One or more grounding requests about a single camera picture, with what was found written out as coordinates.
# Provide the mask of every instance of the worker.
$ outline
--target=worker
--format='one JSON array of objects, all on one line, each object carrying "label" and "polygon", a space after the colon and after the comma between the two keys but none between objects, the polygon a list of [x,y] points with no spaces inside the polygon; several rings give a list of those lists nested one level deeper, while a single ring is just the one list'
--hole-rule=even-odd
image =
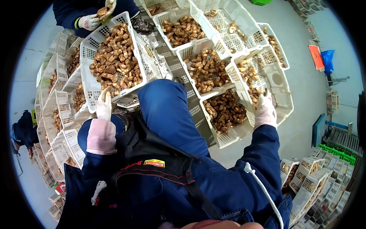
[{"label": "worker", "polygon": [[12,126],[12,152],[18,154],[19,148],[25,145],[29,152],[29,157],[33,157],[32,146],[40,142],[37,135],[37,125],[33,127],[32,115],[25,110],[22,117]]},{"label": "worker", "polygon": [[269,92],[259,96],[251,145],[225,169],[210,158],[181,84],[155,80],[141,88],[142,116],[112,112],[107,90],[97,118],[78,133],[83,168],[64,164],[58,228],[288,228],[292,200],[281,193]]},{"label": "worker", "polygon": [[[97,17],[97,11],[108,7],[106,14]],[[140,16],[140,10],[133,0],[56,0],[53,3],[57,25],[65,29],[72,29],[75,35],[85,38],[101,23],[107,22],[113,16],[128,11],[132,27],[139,32],[150,33],[154,30],[152,24],[147,23]]]}]

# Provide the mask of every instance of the pink sleeve cover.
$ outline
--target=pink sleeve cover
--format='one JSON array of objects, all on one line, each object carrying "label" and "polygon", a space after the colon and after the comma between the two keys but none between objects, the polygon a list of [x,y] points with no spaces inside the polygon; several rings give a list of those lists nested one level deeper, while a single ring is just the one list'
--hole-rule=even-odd
[{"label": "pink sleeve cover", "polygon": [[110,155],[116,152],[116,126],[105,119],[93,119],[87,138],[86,151],[92,154]]}]

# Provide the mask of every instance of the apron strap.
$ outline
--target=apron strap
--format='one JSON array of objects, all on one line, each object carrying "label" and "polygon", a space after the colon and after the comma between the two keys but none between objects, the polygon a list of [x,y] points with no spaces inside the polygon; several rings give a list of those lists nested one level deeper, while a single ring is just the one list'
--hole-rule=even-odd
[{"label": "apron strap", "polygon": [[202,191],[197,186],[196,182],[185,185],[191,196],[198,202],[201,208],[208,214],[211,218],[216,219],[221,216],[219,211],[215,206],[207,199],[207,197],[202,193]]}]

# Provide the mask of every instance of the gray floor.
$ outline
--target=gray floor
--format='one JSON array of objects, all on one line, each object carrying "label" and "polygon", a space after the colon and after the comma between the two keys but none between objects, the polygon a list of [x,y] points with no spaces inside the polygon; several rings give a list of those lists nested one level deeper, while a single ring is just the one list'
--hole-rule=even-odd
[{"label": "gray floor", "polygon": [[[283,50],[290,69],[285,71],[294,102],[293,113],[278,127],[280,158],[302,158],[309,155],[312,126],[319,115],[326,112],[326,83],[324,74],[315,70],[308,49],[310,34],[290,4],[273,0],[265,6],[239,0],[257,22],[269,23]],[[211,157],[224,167],[235,165],[243,150],[251,143],[246,136],[224,149],[216,145],[209,148]]]}]

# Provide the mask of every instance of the gloved hand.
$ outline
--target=gloved hand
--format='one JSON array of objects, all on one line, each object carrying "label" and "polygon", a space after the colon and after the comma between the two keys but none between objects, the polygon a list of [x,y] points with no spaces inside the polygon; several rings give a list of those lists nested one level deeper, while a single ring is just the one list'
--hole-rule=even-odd
[{"label": "gloved hand", "polygon": [[100,20],[105,21],[109,17],[109,15],[113,13],[114,9],[116,8],[116,5],[117,0],[105,0],[105,7],[108,7],[109,10],[106,14],[100,17]]},{"label": "gloved hand", "polygon": [[110,121],[112,115],[112,103],[111,103],[111,93],[110,89],[112,87],[109,86],[104,89],[97,101],[97,117],[101,119],[105,119]]},{"label": "gloved hand", "polygon": [[87,29],[89,31],[93,31],[101,23],[100,19],[97,16],[97,14],[91,14],[81,17],[78,22],[79,27]]},{"label": "gloved hand", "polygon": [[272,104],[272,96],[266,88],[264,94],[259,95],[259,106],[255,114],[254,130],[261,125],[267,124],[277,129],[277,112]]}]

